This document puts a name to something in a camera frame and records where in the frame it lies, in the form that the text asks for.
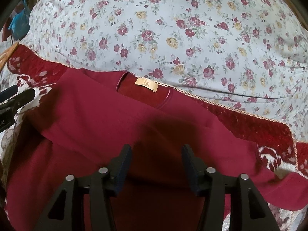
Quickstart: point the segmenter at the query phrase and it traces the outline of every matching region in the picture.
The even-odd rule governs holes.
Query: white floral fabric
[[[41,0],[22,41],[287,123],[308,141],[308,33],[282,0]]]

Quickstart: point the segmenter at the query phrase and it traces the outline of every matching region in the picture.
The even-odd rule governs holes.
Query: blue bag
[[[9,29],[12,30],[12,36],[17,41],[25,37],[30,30],[29,16],[30,9],[26,4],[26,0],[23,0],[24,9],[14,16]]]

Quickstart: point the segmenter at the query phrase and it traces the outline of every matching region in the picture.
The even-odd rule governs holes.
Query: blue plastic bag
[[[30,9],[26,4],[26,0],[23,0],[24,9],[17,15],[14,16],[9,29],[12,30],[12,36],[17,41],[27,35],[30,30],[29,16]]]

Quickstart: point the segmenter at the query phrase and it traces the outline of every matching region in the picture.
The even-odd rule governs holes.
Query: silver screw
[[[73,180],[75,177],[73,176],[73,175],[68,175],[65,179],[67,180],[67,181],[71,181],[71,180]]]
[[[248,179],[249,179],[249,176],[248,176],[248,174],[241,174],[241,178],[242,178],[243,180],[248,180]]]
[[[101,167],[101,168],[98,170],[98,172],[99,172],[100,174],[106,174],[106,173],[108,172],[108,168],[106,168],[106,167]]]
[[[207,171],[208,173],[210,173],[210,174],[213,174],[213,173],[216,172],[216,169],[214,169],[213,167],[208,167],[208,168],[206,169],[206,171]]]

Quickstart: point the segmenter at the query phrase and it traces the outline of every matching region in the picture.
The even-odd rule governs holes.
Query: clothing label
[[[147,79],[147,78],[139,77],[136,80],[135,84],[147,87],[148,89],[152,90],[155,93],[156,93],[157,88],[158,88],[158,84],[157,83],[155,83],[155,82],[153,82],[153,81],[151,81],[150,79]]]

